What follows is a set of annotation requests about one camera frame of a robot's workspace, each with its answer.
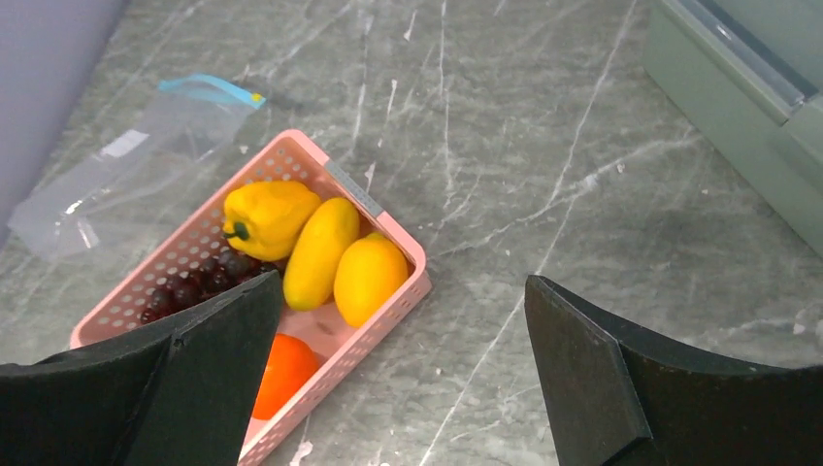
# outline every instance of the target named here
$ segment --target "green cabinet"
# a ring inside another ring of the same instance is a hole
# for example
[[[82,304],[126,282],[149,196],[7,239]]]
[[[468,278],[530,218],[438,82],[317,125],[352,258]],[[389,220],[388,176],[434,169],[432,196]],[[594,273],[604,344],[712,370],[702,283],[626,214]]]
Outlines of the green cabinet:
[[[823,255],[823,98],[816,86],[823,85],[823,59],[821,42],[807,42],[823,34],[814,27],[823,6],[785,5],[795,8],[778,12],[768,0],[656,0],[643,66]]]

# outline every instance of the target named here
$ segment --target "plastic bag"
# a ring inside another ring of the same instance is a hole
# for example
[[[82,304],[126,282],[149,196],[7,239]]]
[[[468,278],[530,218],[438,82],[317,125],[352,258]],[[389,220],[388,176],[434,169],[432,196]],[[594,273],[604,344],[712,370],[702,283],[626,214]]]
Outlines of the plastic bag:
[[[137,124],[20,203],[8,226],[46,260],[127,240],[162,202],[147,199],[230,144],[264,103],[209,75],[162,82]]]

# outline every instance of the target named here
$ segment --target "blue zipper seal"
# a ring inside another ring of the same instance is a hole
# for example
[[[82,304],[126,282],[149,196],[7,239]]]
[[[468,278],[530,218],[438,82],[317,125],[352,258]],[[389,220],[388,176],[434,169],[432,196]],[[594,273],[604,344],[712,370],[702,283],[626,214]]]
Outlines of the blue zipper seal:
[[[217,104],[245,104],[254,110],[266,103],[266,98],[256,92],[249,92],[226,80],[202,73],[178,80],[161,81],[157,89],[161,92],[173,92]]]

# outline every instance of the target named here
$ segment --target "gray wall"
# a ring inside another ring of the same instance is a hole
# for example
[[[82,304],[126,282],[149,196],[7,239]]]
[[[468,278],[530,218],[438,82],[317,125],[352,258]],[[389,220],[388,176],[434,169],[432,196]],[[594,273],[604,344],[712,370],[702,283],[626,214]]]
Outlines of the gray wall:
[[[40,178],[128,0],[3,0],[0,8],[0,247]]]

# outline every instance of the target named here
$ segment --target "bell pepper stem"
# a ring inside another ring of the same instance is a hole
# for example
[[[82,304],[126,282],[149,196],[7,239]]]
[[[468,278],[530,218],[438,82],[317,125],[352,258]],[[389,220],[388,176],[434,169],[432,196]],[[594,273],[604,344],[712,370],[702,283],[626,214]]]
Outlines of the bell pepper stem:
[[[223,232],[223,238],[229,240],[232,238],[239,238],[242,241],[246,241],[249,238],[248,235],[248,228],[246,228],[246,224],[241,221],[234,222],[234,233]]]

